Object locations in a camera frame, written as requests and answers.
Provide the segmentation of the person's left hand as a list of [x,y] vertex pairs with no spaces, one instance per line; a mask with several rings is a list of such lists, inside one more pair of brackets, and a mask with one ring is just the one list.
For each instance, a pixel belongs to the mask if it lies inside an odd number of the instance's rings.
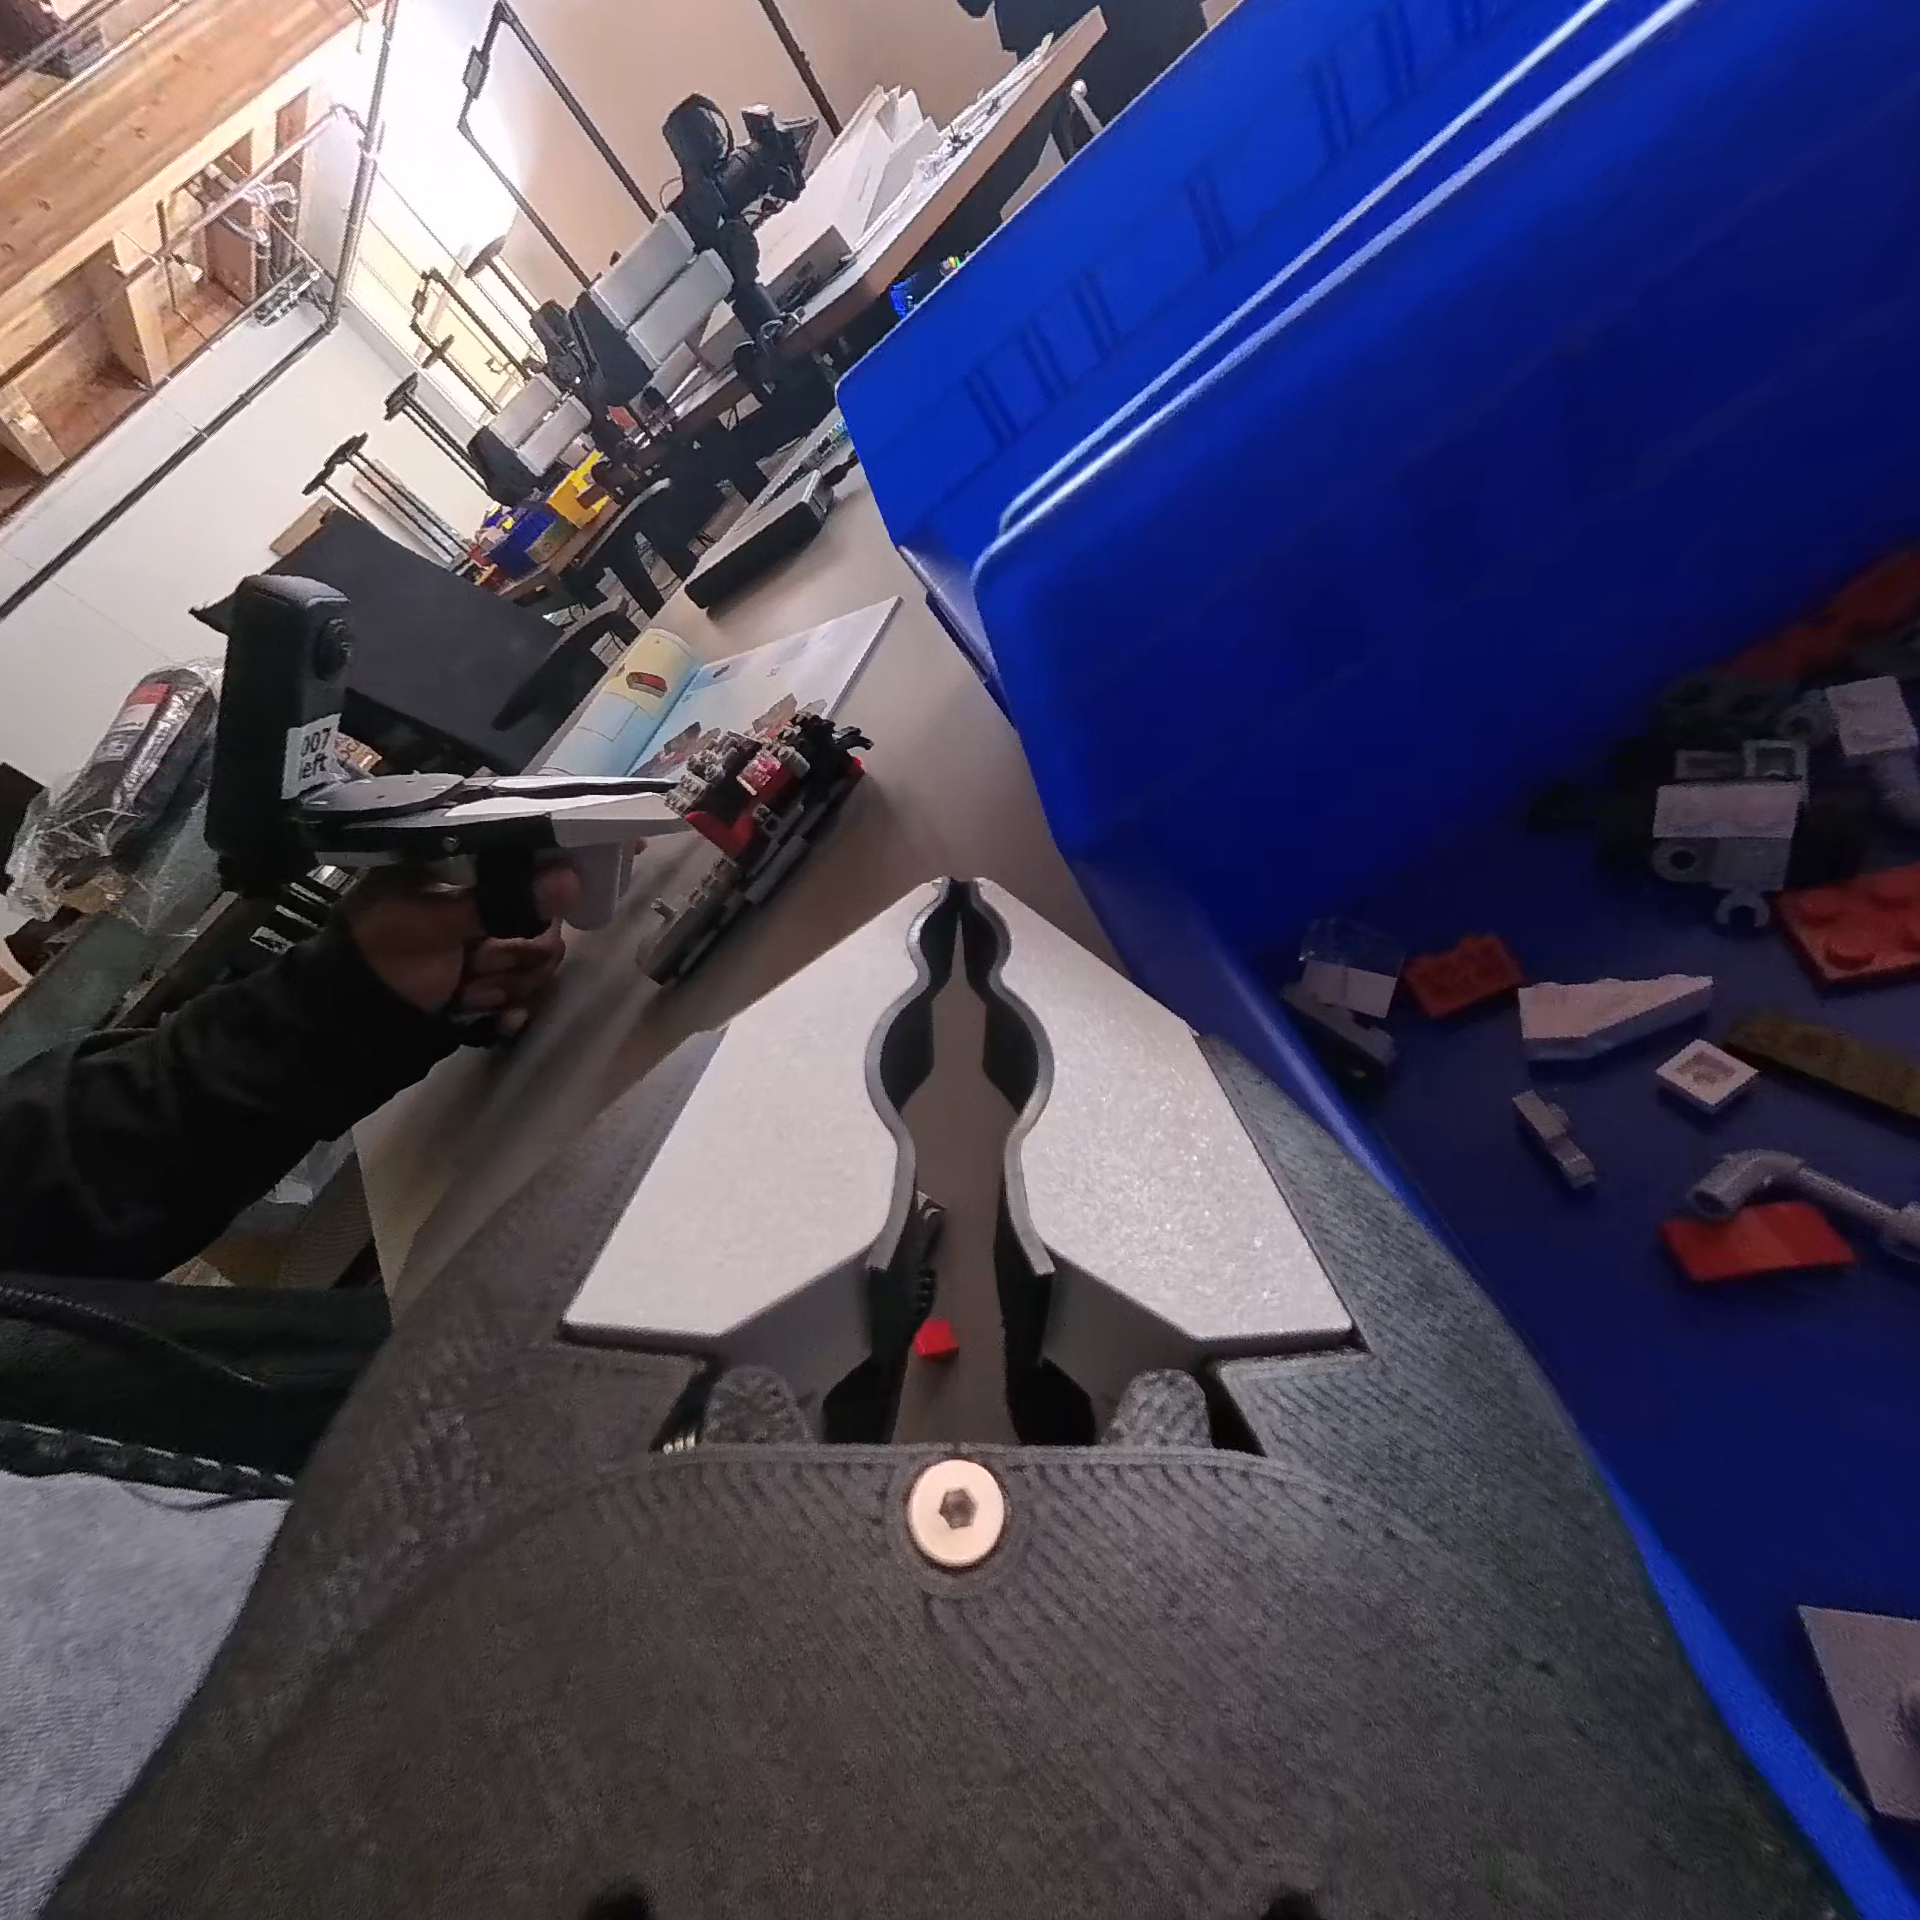
[[519,1036],[563,968],[563,914],[581,897],[570,860],[534,875],[544,933],[493,938],[482,933],[474,886],[408,870],[367,875],[342,903],[350,944],[369,974],[408,1006],[463,1030]]

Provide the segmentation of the person's left forearm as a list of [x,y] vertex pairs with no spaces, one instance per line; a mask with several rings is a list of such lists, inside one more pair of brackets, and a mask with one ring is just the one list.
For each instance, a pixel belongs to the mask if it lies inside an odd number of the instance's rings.
[[158,1282],[453,1048],[344,928],[158,1025],[49,1048],[0,1085],[0,1271]]

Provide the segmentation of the long wooden table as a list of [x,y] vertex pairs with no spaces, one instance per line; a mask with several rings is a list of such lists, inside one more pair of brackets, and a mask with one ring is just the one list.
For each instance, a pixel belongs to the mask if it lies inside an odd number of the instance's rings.
[[774,372],[854,338],[867,314],[894,314],[889,287],[984,199],[984,182],[1033,129],[1052,132],[1053,99],[1076,81],[1098,39],[1104,16],[1086,14],[1067,35],[1043,39],[1030,59],[969,104],[949,123],[953,151],[935,164],[935,178],[894,202],[847,266],[833,269],[827,247],[806,237],[806,190],[800,206],[756,231],[764,252],[772,252],[764,282],[784,308],[772,348]]

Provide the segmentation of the black box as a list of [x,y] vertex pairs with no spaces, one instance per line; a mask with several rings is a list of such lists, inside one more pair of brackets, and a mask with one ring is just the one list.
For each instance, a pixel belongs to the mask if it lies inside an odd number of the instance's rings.
[[746,517],[719,545],[699,556],[699,566],[683,579],[683,597],[698,612],[715,612],[719,602],[754,591],[764,579],[812,549],[833,517],[833,501],[836,489],[823,472],[784,485],[772,509]]

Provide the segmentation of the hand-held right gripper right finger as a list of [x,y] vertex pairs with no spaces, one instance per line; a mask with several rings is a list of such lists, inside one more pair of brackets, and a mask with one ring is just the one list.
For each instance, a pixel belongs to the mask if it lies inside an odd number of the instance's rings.
[[1010,1109],[996,1169],[1006,1405],[1090,1443],[1144,1374],[1357,1351],[1357,1319],[1195,1030],[996,882],[958,886]]

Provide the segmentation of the pile of toy bricks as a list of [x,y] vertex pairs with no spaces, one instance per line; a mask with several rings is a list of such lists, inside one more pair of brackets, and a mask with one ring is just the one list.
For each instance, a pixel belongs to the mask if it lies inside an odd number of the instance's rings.
[[1914,551],[1257,956],[1914,1881]]

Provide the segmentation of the toy brick instruction booklet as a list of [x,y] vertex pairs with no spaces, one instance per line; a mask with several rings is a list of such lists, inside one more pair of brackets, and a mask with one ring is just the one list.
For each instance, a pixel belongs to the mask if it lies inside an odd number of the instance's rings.
[[731,659],[698,659],[679,636],[650,625],[611,665],[538,769],[675,779],[723,732],[774,736],[793,718],[836,718],[894,614],[900,597],[873,602]]

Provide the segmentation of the toy brick truck model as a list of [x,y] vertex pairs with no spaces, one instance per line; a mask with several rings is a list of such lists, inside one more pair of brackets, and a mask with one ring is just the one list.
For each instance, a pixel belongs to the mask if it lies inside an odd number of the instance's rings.
[[867,779],[873,736],[823,712],[800,712],[779,732],[719,732],[691,756],[664,805],[712,847],[715,866],[669,914],[648,982],[691,976],[749,911],[772,903],[821,833]]

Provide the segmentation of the blue plastic storage bin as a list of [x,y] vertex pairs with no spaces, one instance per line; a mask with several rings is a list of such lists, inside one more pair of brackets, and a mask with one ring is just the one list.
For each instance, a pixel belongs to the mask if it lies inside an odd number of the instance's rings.
[[1878,6],[1240,6],[840,383],[958,566],[1067,847],[1275,727],[1579,741],[1802,624],[1850,463],[1826,219],[1911,108]]
[[[1914,6],[1249,6],[1086,151],[1117,320],[1197,266],[1119,151],[1162,132],[1210,140],[1188,215],[1249,243],[1253,308],[1076,428],[975,579],[1119,951],[1188,1015],[1322,914],[1712,974],[1712,1030],[1812,1008],[1775,933],[1530,806],[1914,549]],[[1330,1129],[1524,1337],[1837,1882],[1914,1917],[1802,1627],[1914,1619],[1914,1271],[1852,1234],[1846,1273],[1710,1289],[1659,1247],[1761,1144],[1914,1205],[1914,1127],[1780,1078],[1703,1115],[1635,1041],[1539,1070],[1598,1161],[1570,1197],[1515,1136],[1513,1006],[1401,1040]]]

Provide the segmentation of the person's black jacket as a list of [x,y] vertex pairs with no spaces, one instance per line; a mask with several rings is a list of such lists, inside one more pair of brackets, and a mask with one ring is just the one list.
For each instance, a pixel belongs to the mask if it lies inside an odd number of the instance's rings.
[[391,1341],[377,1289],[0,1282],[0,1467],[290,1500]]

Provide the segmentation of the plastic wrapped package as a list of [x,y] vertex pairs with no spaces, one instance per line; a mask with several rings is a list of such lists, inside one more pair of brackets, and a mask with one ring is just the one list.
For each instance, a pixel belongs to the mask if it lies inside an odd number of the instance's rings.
[[221,669],[144,674],[88,763],[44,789],[13,840],[6,895],[29,921],[99,911],[128,895],[144,857],[205,790]]

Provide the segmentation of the grey office chair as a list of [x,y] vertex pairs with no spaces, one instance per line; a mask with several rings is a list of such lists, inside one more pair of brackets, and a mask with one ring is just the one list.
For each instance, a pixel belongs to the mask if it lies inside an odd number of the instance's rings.
[[698,247],[664,211],[570,308],[581,357],[611,398],[639,395],[657,368],[691,348],[731,301],[731,266]]

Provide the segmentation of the white cardboard box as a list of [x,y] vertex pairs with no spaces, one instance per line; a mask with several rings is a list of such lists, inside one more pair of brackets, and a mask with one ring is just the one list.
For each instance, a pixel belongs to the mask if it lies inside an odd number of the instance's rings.
[[827,266],[847,266],[911,190],[935,178],[953,132],[922,111],[911,87],[873,87],[854,123],[806,178],[806,237]]

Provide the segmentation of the person's grey jeans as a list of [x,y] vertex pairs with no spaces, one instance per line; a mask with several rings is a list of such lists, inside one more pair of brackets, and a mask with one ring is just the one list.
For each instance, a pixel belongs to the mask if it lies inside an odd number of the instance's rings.
[[0,1914],[38,1917],[202,1685],[283,1500],[0,1479]]

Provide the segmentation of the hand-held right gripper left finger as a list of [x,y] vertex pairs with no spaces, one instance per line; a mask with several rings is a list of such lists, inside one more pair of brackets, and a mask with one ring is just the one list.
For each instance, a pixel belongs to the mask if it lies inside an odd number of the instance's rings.
[[958,886],[907,892],[707,1048],[563,1341],[765,1367],[823,1439],[884,1439],[942,1208],[907,1102],[932,1070]]

